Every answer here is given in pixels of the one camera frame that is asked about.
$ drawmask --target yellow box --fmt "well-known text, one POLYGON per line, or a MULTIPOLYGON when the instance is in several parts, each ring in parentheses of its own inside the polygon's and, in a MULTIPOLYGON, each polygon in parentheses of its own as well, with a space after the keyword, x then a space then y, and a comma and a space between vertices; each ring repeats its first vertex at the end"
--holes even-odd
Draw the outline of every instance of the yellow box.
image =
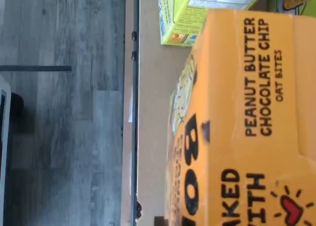
POLYGON ((192 46, 209 8, 248 9, 256 0, 158 0, 163 45, 192 46))
POLYGON ((315 30, 209 11, 170 99, 169 225, 316 225, 315 30))

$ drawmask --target black bar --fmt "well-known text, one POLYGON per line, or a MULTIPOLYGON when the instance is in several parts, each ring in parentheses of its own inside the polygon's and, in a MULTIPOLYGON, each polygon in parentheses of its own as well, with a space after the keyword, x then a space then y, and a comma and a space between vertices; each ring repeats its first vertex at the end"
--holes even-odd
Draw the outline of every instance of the black bar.
POLYGON ((138 69, 139 69, 139 0, 134 0, 133 32, 133 123, 132 123, 132 184, 130 225, 136 226, 137 219, 137 169, 138 169, 138 69))
POLYGON ((70 65, 0 65, 0 71, 71 72, 70 65))

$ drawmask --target heart drawing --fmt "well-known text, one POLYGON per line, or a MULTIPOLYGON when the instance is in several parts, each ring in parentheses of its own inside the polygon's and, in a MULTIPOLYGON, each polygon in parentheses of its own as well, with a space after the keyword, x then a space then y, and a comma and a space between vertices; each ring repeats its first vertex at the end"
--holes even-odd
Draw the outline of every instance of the heart drawing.
POLYGON ((287 195, 280 198, 282 208, 286 211, 285 223, 287 226, 295 226, 301 219, 303 208, 287 195))

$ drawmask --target yellow packaging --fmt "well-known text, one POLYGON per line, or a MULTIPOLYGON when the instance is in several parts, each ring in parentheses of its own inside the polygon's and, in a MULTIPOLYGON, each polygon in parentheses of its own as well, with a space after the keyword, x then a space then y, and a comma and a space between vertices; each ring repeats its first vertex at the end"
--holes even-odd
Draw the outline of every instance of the yellow packaging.
POLYGON ((315 29, 209 11, 171 96, 169 225, 316 225, 315 29))
POLYGON ((256 0, 158 0, 163 45, 192 46, 209 8, 248 9, 256 0))

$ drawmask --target floorboard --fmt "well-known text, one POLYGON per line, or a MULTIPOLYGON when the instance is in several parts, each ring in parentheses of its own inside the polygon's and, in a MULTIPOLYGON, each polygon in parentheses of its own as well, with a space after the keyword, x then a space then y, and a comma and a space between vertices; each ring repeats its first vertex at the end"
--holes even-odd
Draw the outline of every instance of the floorboard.
POLYGON ((1 72, 25 112, 10 146, 6 226, 119 226, 125 0, 0 0, 1 72))

